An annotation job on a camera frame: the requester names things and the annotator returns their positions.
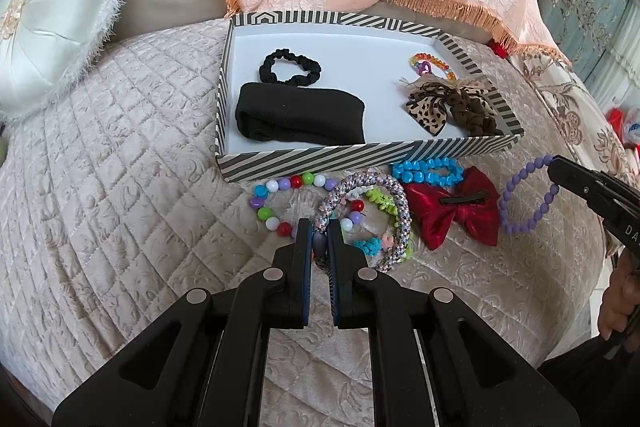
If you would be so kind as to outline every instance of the green bead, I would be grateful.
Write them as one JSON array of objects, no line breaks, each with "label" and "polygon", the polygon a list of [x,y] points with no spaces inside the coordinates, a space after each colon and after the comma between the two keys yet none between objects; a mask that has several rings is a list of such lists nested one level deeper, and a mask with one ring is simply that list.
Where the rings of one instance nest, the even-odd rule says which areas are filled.
[{"label": "green bead", "polygon": [[305,172],[302,174],[302,182],[305,185],[311,185],[314,182],[314,175],[311,172]]},{"label": "green bead", "polygon": [[258,219],[262,221],[266,221],[271,216],[273,216],[273,210],[271,210],[268,206],[263,206],[258,208]]}]

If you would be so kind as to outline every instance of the metal rivet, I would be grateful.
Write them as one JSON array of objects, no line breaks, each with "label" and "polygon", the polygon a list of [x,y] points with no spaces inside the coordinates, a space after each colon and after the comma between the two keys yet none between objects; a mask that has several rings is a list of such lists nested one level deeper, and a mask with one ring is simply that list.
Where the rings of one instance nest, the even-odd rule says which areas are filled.
[{"label": "metal rivet", "polygon": [[187,293],[187,302],[191,304],[200,304],[206,298],[207,292],[200,288],[196,288]]},{"label": "metal rivet", "polygon": [[453,300],[453,292],[446,288],[438,288],[433,292],[433,298],[440,302],[451,302]]},{"label": "metal rivet", "polygon": [[373,268],[360,268],[358,270],[358,277],[364,281],[372,281],[378,276],[378,272]]},{"label": "metal rivet", "polygon": [[262,276],[268,281],[277,281],[282,279],[284,273],[280,268],[267,268],[264,272],[262,272]]}]

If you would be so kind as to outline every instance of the box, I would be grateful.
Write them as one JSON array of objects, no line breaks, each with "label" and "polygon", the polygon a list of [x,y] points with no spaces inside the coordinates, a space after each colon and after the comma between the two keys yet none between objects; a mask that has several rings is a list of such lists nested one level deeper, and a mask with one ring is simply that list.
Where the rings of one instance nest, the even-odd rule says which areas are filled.
[{"label": "box", "polygon": [[[257,142],[240,134],[235,118],[240,87],[259,82],[258,68],[266,55],[279,48],[318,61],[322,73],[312,87],[341,89],[363,100],[367,143]],[[485,98],[504,136],[469,137],[451,123],[450,115],[438,136],[424,130],[404,108],[408,91],[400,81],[401,77],[417,80],[409,58],[418,52],[444,60],[458,78],[481,77],[490,87]],[[277,61],[273,72],[287,80],[301,70],[296,64]],[[365,14],[278,11],[238,14],[230,20],[220,68],[215,133],[222,175],[226,181],[237,182],[304,171],[366,168],[404,159],[490,154],[513,147],[524,130],[473,60],[440,29]]]}]

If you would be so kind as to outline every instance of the round pillow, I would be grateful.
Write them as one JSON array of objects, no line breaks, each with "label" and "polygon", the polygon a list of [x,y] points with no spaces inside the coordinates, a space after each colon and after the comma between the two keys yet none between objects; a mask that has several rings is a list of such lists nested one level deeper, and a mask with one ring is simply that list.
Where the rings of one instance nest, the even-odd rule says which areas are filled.
[{"label": "round pillow", "polygon": [[0,118],[46,107],[82,77],[122,0],[0,0]]}]

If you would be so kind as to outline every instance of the quilted bedspread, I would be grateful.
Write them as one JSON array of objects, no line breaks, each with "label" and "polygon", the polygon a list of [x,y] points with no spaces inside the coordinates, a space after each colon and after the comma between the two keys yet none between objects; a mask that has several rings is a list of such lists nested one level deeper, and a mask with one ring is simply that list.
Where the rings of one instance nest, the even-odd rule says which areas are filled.
[{"label": "quilted bedspread", "polygon": [[[213,154],[215,91],[227,22],[139,36],[107,48],[68,98],[9,130],[0,168],[0,362],[54,409],[192,287],[237,285],[287,240],[227,184]],[[532,156],[568,155],[523,77],[489,48],[459,44],[526,128],[511,151],[463,159],[504,186]],[[341,177],[337,172],[334,177]],[[510,212],[530,215],[548,180],[531,176]],[[289,221],[320,189],[272,196]],[[382,233],[373,208],[363,226]],[[436,251],[422,243],[391,274],[428,291],[453,288],[529,362],[541,362],[593,289],[604,254],[598,219],[562,191],[535,233],[486,247],[455,223]],[[273,331],[262,422],[372,425],[365,331],[332,328],[326,277],[314,269],[303,331]]]}]

